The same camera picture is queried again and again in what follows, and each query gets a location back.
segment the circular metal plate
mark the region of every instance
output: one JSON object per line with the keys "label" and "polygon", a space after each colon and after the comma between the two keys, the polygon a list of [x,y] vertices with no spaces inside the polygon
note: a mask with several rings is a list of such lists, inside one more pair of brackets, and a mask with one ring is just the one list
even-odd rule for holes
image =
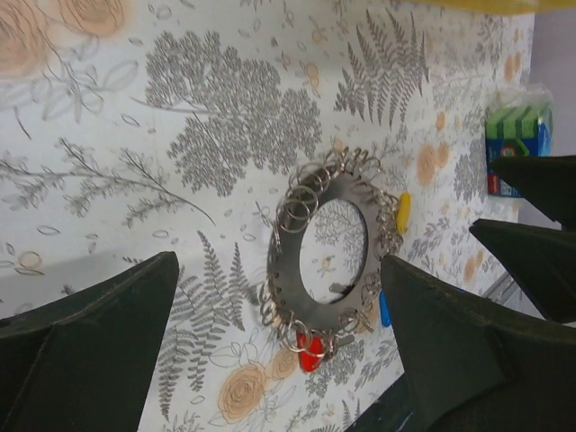
{"label": "circular metal plate", "polygon": [[[342,316],[350,311],[365,309],[363,305],[365,280],[368,276],[379,273],[380,261],[376,245],[380,237],[378,221],[380,207],[373,200],[374,189],[363,183],[359,174],[345,172],[338,175],[330,180],[322,193],[320,187],[313,181],[304,181],[302,184],[318,194],[318,208],[329,201],[341,199],[352,203],[360,211],[367,234],[364,267],[344,298],[330,304],[318,303],[308,294],[300,273],[300,250],[306,229],[289,233],[279,228],[281,250],[277,250],[274,240],[269,250],[268,274],[272,276],[271,289],[281,315],[287,317],[287,314],[293,311],[294,317],[308,329],[337,332],[342,328]],[[299,198],[308,204],[308,209],[303,204],[294,205],[289,210],[284,209],[278,215],[278,223],[286,223],[289,229],[290,223],[300,226],[303,224],[311,210],[314,210],[316,200],[313,194],[305,192]]]}

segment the white wall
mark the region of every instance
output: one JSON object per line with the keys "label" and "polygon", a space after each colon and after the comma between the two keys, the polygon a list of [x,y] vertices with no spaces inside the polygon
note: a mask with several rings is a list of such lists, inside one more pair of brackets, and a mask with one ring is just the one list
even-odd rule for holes
{"label": "white wall", "polygon": [[[545,84],[554,99],[554,155],[576,154],[576,8],[535,18],[530,81]],[[526,205],[520,222],[546,227],[542,213]]]}

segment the plastic bag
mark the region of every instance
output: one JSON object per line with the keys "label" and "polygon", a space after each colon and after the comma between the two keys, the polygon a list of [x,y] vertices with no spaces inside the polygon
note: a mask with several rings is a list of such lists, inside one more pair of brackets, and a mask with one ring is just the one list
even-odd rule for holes
{"label": "plastic bag", "polygon": [[554,135],[552,94],[543,85],[500,89],[485,131],[488,193],[519,198],[516,189],[491,171],[490,163],[500,157],[550,156]]}

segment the yellow object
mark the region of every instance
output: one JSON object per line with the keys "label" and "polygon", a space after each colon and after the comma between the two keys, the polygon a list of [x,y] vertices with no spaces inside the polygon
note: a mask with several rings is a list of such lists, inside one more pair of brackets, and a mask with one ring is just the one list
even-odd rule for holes
{"label": "yellow object", "polygon": [[408,192],[400,195],[400,204],[398,206],[398,216],[396,216],[396,228],[401,236],[406,234],[408,229],[408,220],[410,218],[410,207],[412,199]]}
{"label": "yellow object", "polygon": [[519,15],[576,6],[576,0],[415,0],[436,6],[447,6],[496,15]]}

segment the yellow tag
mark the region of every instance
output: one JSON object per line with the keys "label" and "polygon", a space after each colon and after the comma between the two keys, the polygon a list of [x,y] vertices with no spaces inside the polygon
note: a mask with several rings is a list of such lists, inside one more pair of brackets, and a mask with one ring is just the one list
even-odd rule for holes
{"label": "yellow tag", "polygon": [[396,216],[396,228],[401,236],[406,234],[408,220],[410,218],[411,198],[408,192],[400,195],[400,205],[398,206],[398,216]]}

